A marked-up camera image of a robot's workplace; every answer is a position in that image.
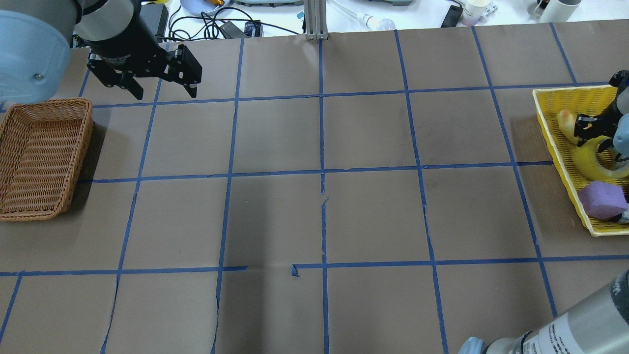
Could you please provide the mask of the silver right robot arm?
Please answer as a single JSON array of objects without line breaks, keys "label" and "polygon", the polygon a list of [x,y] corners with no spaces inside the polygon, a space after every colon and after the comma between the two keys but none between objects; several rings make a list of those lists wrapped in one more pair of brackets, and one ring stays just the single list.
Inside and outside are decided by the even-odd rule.
[{"label": "silver right robot arm", "polygon": [[[592,236],[628,233],[628,72],[606,86],[536,89],[553,163]],[[470,337],[461,354],[626,354],[628,271],[518,338]]]}]

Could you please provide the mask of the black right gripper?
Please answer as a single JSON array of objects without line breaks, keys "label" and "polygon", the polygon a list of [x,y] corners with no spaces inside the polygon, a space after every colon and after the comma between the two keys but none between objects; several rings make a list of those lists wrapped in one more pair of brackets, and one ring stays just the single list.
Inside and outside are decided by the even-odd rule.
[{"label": "black right gripper", "polygon": [[577,114],[573,134],[578,144],[585,144],[600,136],[613,137],[620,119],[626,114],[626,90],[619,91],[616,98],[600,115]]}]

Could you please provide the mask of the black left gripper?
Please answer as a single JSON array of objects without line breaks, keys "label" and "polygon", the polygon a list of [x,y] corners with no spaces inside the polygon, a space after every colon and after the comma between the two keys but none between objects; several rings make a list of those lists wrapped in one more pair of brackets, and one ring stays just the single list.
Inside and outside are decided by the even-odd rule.
[{"label": "black left gripper", "polygon": [[136,79],[160,78],[182,85],[191,98],[197,98],[202,65],[186,45],[170,52],[160,47],[138,14],[116,36],[86,43],[97,56],[89,58],[87,66],[106,87],[119,87],[142,100],[143,88]]}]

